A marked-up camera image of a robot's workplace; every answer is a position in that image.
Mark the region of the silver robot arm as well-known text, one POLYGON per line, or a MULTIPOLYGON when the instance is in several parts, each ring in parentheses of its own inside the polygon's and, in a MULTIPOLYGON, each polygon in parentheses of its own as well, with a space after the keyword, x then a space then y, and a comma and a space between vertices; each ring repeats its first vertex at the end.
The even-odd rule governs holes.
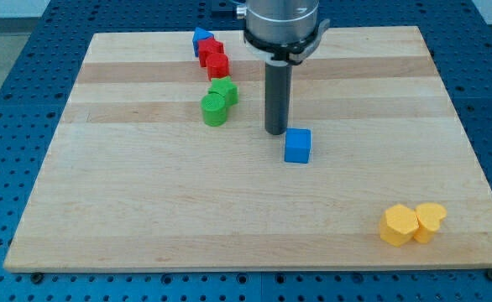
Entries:
POLYGON ((318 0, 245 0, 237 5, 236 13, 255 39, 289 44, 314 32, 318 7, 318 0))

